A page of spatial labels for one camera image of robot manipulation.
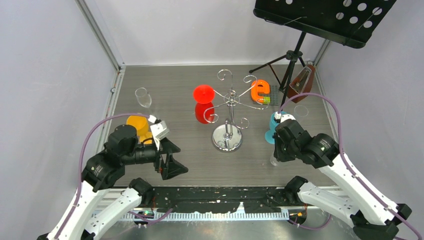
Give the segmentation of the blue wine glass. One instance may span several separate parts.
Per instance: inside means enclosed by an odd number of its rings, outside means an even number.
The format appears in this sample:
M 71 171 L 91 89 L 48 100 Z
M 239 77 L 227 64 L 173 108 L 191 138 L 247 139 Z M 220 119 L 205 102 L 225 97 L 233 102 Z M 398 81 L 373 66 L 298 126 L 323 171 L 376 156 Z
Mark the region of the blue wine glass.
M 278 112 L 274 112 L 269 120 L 269 130 L 265 132 L 264 134 L 264 138 L 265 140 L 269 143 L 269 144 L 274 144 L 275 143 L 275 139 L 274 139 L 274 133 L 275 128 L 280 124 L 280 119 L 276 118 L 276 115 L 278 114 Z

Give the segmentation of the clear champagne flute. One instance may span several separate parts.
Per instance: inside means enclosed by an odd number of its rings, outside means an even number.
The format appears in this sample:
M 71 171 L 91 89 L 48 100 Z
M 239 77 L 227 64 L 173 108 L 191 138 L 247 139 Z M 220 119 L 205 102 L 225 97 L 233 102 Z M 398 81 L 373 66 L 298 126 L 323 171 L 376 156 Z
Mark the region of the clear champagne flute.
M 293 116 L 296 119 L 303 119 L 309 115 L 309 110 L 304 105 L 296 105 L 293 109 Z

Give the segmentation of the small clear glass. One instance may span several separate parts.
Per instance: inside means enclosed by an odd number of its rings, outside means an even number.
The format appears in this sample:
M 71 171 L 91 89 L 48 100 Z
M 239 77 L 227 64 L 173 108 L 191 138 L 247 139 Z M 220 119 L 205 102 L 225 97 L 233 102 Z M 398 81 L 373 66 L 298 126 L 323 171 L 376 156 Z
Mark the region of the small clear glass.
M 272 153 L 272 154 L 271 154 L 271 156 L 270 156 L 270 163 L 271 163 L 274 167 L 276 167 L 276 166 L 278 166 L 278 165 L 279 165 L 278 158 L 275 156 L 275 154 L 274 154 L 274 153 Z

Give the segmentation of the yellow wine glass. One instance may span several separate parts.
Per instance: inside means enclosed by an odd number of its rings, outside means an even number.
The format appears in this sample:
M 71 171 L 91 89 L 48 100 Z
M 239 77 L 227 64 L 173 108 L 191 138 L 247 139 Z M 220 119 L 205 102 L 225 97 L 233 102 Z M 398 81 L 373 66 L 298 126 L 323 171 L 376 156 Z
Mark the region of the yellow wine glass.
M 149 122 L 146 117 L 131 115 L 127 118 L 126 124 L 136 129 L 136 135 L 140 143 L 153 143 L 152 133 L 150 132 Z

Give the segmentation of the chrome wine glass rack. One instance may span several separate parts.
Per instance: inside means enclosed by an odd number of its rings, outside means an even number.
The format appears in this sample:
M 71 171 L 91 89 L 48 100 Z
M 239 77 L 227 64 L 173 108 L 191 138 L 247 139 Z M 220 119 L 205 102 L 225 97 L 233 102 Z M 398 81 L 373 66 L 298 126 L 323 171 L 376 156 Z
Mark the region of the chrome wine glass rack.
M 222 99 L 223 103 L 217 106 L 209 107 L 203 112 L 204 120 L 209 124 L 214 124 L 218 121 L 219 115 L 213 113 L 212 120 L 208 120 L 206 113 L 210 110 L 217 109 L 221 106 L 226 106 L 228 108 L 228 117 L 225 119 L 224 124 L 217 126 L 211 134 L 211 142 L 213 146 L 222 153 L 232 153 L 238 150 L 243 143 L 243 133 L 242 130 L 247 129 L 250 126 L 250 121 L 242 117 L 240 123 L 236 123 L 235 111 L 234 108 L 237 105 L 248 107 L 254 110 L 265 110 L 269 107 L 270 101 L 264 97 L 260 97 L 255 102 L 259 104 L 259 107 L 252 105 L 247 105 L 241 102 L 241 97 L 251 91 L 259 83 L 259 80 L 256 76 L 249 74 L 243 78 L 245 84 L 251 84 L 251 86 L 242 93 L 237 93 L 234 88 L 234 77 L 233 73 L 228 69 L 221 69 L 217 73 L 217 78 L 220 81 L 224 81 L 227 76 L 230 76 L 231 84 L 230 88 L 226 94 L 222 95 L 218 91 L 214 93 L 218 94 Z

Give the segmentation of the clear wine glass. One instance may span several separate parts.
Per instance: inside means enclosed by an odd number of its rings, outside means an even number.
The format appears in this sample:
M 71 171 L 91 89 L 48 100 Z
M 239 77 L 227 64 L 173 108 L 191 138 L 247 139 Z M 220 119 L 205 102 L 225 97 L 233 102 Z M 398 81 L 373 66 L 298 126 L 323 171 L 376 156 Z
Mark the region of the clear wine glass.
M 155 105 L 149 91 L 145 87 L 139 87 L 135 90 L 134 94 L 141 108 L 150 115 L 154 115 Z

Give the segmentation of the red wine glass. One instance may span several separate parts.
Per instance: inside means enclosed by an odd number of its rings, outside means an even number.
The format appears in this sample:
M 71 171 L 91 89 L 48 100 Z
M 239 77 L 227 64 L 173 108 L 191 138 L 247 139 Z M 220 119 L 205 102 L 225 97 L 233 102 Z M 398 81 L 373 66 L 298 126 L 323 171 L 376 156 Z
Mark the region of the red wine glass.
M 193 91 L 193 98 L 196 101 L 194 114 L 196 119 L 202 124 L 209 124 L 214 120 L 215 109 L 212 103 L 215 98 L 214 89 L 206 84 L 197 86 Z

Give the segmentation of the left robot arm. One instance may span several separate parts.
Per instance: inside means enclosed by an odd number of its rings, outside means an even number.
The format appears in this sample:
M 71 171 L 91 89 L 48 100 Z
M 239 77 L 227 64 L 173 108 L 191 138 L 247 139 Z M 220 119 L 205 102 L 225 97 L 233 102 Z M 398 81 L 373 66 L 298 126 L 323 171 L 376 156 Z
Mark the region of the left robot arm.
M 104 149 L 92 156 L 81 172 L 77 189 L 56 227 L 38 236 L 39 240 L 99 240 L 124 214 L 154 199 L 154 188 L 138 177 L 120 196 L 93 216 L 95 208 L 117 180 L 125 175 L 127 165 L 152 163 L 163 180 L 185 174 L 186 166 L 173 158 L 181 150 L 166 137 L 159 143 L 143 144 L 131 125 L 120 125 L 108 136 Z

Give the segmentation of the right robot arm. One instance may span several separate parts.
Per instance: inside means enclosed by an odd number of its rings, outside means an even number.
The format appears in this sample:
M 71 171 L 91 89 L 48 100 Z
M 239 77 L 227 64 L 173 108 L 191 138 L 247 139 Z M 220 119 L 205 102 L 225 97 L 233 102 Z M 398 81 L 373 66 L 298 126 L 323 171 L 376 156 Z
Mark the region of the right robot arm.
M 394 240 L 401 220 L 407 220 L 411 208 L 395 203 L 377 190 L 349 160 L 340 153 L 338 143 L 329 135 L 312 137 L 290 114 L 275 127 L 274 153 L 277 162 L 301 160 L 329 177 L 347 194 L 342 198 L 314 185 L 301 176 L 285 186 L 285 198 L 291 205 L 314 205 L 342 220 L 361 240 Z

